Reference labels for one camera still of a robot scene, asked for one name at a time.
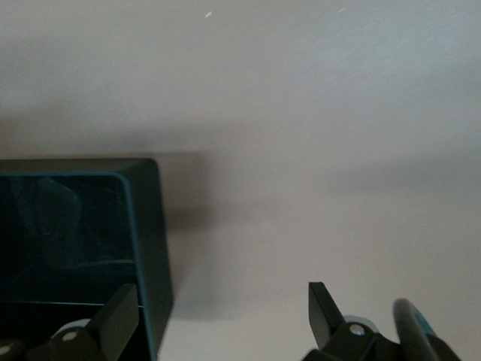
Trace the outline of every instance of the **metal screw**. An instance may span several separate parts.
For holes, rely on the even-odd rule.
[[[354,323],[349,327],[349,330],[351,333],[357,336],[364,336],[366,334],[366,331],[364,330],[364,327],[361,325],[358,325],[357,323]]]
[[[0,356],[6,355],[7,353],[10,352],[12,347],[9,344],[6,344],[5,346],[0,347]]]
[[[71,341],[73,340],[74,338],[77,337],[77,332],[76,331],[72,331],[72,332],[67,332],[65,333],[63,336],[62,336],[62,340],[67,342],[67,341]]]

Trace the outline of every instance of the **white wall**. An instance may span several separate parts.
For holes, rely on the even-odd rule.
[[[301,359],[308,281],[393,339],[407,297],[479,359],[480,18],[476,0],[4,0],[0,156],[159,161],[164,361]]]

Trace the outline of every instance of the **white surface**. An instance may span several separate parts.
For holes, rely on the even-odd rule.
[[[307,282],[479,359],[478,1],[0,3],[0,155],[153,156],[163,361],[299,360]]]

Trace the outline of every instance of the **black cable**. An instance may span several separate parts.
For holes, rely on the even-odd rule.
[[[406,361],[440,361],[427,337],[434,331],[421,312],[407,299],[398,299],[393,314]]]

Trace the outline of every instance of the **screw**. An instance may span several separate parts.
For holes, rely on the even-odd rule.
[[[357,323],[354,323],[353,325],[351,325],[349,330],[351,333],[357,336],[363,336],[366,334],[364,327],[362,327],[361,325],[358,325]]]
[[[76,331],[72,331],[72,332],[67,332],[65,333],[63,336],[62,336],[62,340],[64,342],[67,342],[67,341],[71,341],[73,340],[74,338],[77,337],[77,332]]]
[[[6,355],[7,353],[10,352],[12,347],[9,344],[6,344],[5,346],[0,347],[0,356]]]

